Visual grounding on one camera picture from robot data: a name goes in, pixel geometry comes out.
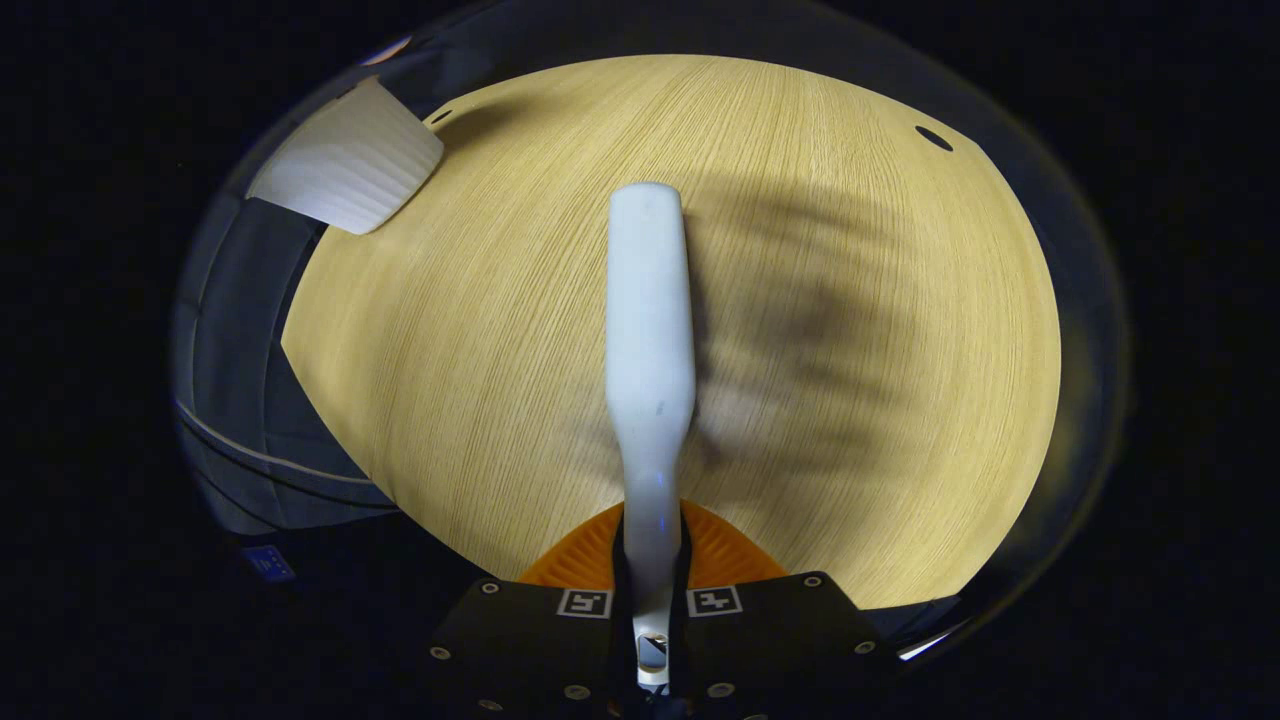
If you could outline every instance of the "black background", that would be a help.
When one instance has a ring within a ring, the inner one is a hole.
[[[1274,714],[1274,470],[1261,461],[1268,425],[1244,428],[1275,393],[1274,363],[1253,348],[1275,334],[1275,223],[1253,223],[1274,204],[1257,160],[1275,152],[1262,31],[1276,17],[1244,4],[960,5],[851,12],[989,92],[1080,181],[1135,319],[1135,414],[1093,519],[1046,577],[855,707]],[[6,196],[37,219],[9,252],[9,270],[35,282],[6,283],[9,434],[31,465],[5,487],[20,715],[81,701],[146,717],[420,714],[402,703],[412,693],[370,676],[374,644],[334,643],[314,602],[262,587],[212,525],[175,450],[164,343],[187,238],[232,164],[305,92],[445,6],[15,8],[15,27],[37,31],[10,47],[14,97],[37,113],[13,113],[5,174]],[[19,500],[28,488],[38,497]]]

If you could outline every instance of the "white object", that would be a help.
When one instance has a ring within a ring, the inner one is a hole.
[[[676,457],[694,414],[694,382],[680,193],[659,183],[628,184],[609,200],[604,392],[622,450],[622,544],[637,643],[653,638],[666,646],[668,638],[681,542]],[[640,664],[640,683],[668,676],[666,661]]]
[[[924,651],[929,650],[931,647],[938,644],[940,642],[947,639],[947,635],[950,635],[951,633],[959,630],[969,620],[964,620],[963,623],[959,623],[956,625],[952,625],[952,626],[947,628],[946,630],[942,630],[941,633],[933,635],[932,638],[928,638],[928,639],[920,641],[920,642],[918,642],[915,644],[910,644],[910,646],[904,647],[902,650],[897,651],[899,659],[901,659],[902,661],[906,661],[906,660],[910,660],[910,659],[915,657],[916,655],[920,655],[922,652],[924,652]]]
[[[371,77],[294,129],[246,196],[361,234],[394,215],[443,155],[440,138]]]

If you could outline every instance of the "wood grain surface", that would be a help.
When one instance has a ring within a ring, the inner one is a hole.
[[[989,557],[1044,460],[1060,345],[1036,234],[977,145],[845,82],[707,56],[567,65],[445,110],[435,174],[374,233],[329,228],[283,340],[424,528],[515,578],[622,498],[608,199],[654,181],[682,196],[694,284],[681,495],[860,607],[952,594]]]

